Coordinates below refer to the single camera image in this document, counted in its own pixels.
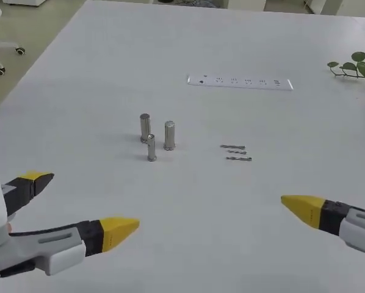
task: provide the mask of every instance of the yellow fingertip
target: yellow fingertip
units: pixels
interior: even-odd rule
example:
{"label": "yellow fingertip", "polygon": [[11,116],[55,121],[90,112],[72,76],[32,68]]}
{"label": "yellow fingertip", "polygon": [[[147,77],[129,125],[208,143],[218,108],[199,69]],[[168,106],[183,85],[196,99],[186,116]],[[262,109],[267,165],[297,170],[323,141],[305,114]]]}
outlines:
{"label": "yellow fingertip", "polygon": [[23,178],[23,179],[29,179],[32,181],[35,181],[37,178],[44,176],[44,175],[48,175],[51,174],[49,172],[36,172],[36,171],[28,171],[25,174],[19,176],[19,178]]}
{"label": "yellow fingertip", "polygon": [[106,218],[100,220],[104,230],[103,252],[118,246],[139,227],[139,220],[127,218]]}
{"label": "yellow fingertip", "polygon": [[311,195],[283,195],[281,203],[302,222],[315,229],[319,229],[321,209],[325,199]]}

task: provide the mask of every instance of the metal cylinder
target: metal cylinder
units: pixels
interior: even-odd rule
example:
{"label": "metal cylinder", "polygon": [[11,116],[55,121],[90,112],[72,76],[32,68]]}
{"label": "metal cylinder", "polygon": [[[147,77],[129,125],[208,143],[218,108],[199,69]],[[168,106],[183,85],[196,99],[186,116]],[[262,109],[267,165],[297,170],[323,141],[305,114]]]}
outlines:
{"label": "metal cylinder", "polygon": [[146,143],[147,137],[151,134],[150,115],[142,114],[140,116],[140,130],[142,132],[142,135],[140,136],[140,141],[142,143]]}
{"label": "metal cylinder", "polygon": [[148,149],[147,159],[150,162],[154,162],[157,159],[157,156],[156,156],[156,138],[155,138],[154,134],[149,134],[147,136],[147,149]]}
{"label": "metal cylinder", "polygon": [[173,121],[166,121],[164,149],[167,151],[173,151],[175,148],[175,123]]}

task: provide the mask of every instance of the chair wheel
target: chair wheel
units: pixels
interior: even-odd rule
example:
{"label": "chair wheel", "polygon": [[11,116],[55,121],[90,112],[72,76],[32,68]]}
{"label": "chair wheel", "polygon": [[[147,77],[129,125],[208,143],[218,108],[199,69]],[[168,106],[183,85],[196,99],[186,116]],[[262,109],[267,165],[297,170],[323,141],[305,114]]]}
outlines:
{"label": "chair wheel", "polygon": [[4,67],[0,68],[0,76],[4,75],[6,72],[6,69]]}
{"label": "chair wheel", "polygon": [[24,48],[16,48],[16,52],[18,55],[24,55],[25,54],[25,49]]}

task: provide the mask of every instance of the white power strip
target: white power strip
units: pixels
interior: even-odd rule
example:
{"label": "white power strip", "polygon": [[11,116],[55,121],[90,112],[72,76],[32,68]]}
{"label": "white power strip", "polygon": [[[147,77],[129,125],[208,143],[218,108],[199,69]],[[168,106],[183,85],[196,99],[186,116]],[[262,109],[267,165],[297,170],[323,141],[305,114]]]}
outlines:
{"label": "white power strip", "polygon": [[232,78],[226,76],[190,75],[188,84],[207,87],[238,87],[243,89],[293,90],[288,79]]}

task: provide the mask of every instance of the floor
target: floor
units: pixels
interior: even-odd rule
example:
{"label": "floor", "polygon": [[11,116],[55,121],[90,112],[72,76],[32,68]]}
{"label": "floor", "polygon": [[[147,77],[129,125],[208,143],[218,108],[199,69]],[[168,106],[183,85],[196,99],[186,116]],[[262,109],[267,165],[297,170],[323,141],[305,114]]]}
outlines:
{"label": "floor", "polygon": [[[6,68],[6,74],[0,76],[0,104],[84,2],[48,0],[39,8],[0,3],[0,40],[18,42],[26,49],[24,56],[12,49],[0,49],[0,61]],[[147,3],[148,0],[125,2]],[[308,13],[300,0],[267,0],[266,11]]]}

